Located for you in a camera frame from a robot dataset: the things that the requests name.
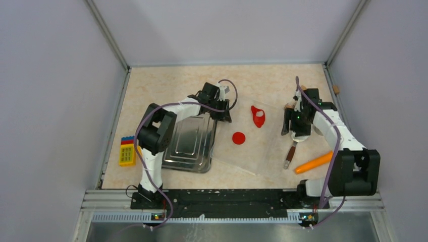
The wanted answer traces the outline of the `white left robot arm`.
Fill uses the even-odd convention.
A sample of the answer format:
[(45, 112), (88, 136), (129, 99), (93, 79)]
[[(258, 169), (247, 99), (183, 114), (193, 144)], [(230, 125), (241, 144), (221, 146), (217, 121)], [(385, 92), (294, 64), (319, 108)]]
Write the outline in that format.
[(162, 202), (163, 186), (161, 169), (164, 152), (172, 141), (177, 122), (191, 116), (208, 113), (213, 120), (231, 122), (230, 110), (237, 101), (230, 103), (226, 95), (229, 87), (225, 80), (216, 84), (206, 82), (196, 94), (185, 99), (148, 106), (134, 137), (134, 148), (141, 149), (138, 155), (142, 164), (142, 178), (138, 194), (149, 208), (156, 208)]

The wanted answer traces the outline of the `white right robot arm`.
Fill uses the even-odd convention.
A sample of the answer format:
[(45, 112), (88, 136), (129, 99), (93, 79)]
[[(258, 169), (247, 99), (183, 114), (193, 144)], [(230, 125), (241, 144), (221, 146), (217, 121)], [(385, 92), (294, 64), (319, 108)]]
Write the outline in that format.
[(325, 178), (301, 182), (297, 204), (309, 208), (317, 197), (374, 195), (381, 161), (379, 152), (366, 148), (351, 134), (336, 106), (322, 101), (317, 88), (297, 89), (293, 99), (296, 103), (285, 108), (281, 134), (290, 135), (296, 146), (316, 130), (333, 151)]

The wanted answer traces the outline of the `red dough piece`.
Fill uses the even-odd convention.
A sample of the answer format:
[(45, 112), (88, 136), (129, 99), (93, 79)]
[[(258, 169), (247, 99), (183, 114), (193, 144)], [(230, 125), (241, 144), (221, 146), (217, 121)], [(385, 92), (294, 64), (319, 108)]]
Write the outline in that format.
[(262, 128), (265, 123), (265, 111), (263, 109), (259, 109), (256, 106), (251, 106), (252, 118), (255, 126), (257, 128)]

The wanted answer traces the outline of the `steel rectangular tray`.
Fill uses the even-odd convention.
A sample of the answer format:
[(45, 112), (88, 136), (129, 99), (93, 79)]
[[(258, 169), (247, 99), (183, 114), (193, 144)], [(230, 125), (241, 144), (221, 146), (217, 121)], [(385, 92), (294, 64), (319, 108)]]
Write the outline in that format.
[(209, 114), (188, 117), (175, 124), (172, 141), (163, 156), (163, 169), (207, 173), (217, 122)]

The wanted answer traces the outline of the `round red dough wrapper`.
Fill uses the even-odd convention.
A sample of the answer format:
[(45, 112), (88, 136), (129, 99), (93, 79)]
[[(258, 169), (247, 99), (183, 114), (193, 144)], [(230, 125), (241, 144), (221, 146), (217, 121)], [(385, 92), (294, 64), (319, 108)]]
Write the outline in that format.
[(245, 134), (244, 134), (244, 133), (242, 133), (242, 132), (235, 132), (235, 133), (232, 135), (232, 141), (233, 141), (233, 143), (234, 143), (234, 144), (236, 144), (236, 145), (242, 145), (242, 144), (244, 144), (244, 143), (245, 143), (245, 141), (246, 141), (246, 136), (245, 136)]

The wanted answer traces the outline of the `metal spatula wooden handle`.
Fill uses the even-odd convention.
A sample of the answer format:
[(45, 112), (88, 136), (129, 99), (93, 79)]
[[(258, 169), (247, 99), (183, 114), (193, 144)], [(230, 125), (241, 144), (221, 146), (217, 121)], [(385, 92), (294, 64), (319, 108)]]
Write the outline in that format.
[(291, 138), (292, 138), (292, 145), (286, 155), (285, 158), (285, 162), (284, 162), (284, 169), (288, 169), (290, 166), (290, 163), (294, 157), (295, 151), (296, 151), (296, 147), (300, 142), (305, 141), (309, 136), (297, 136), (296, 132), (292, 132), (291, 133)]

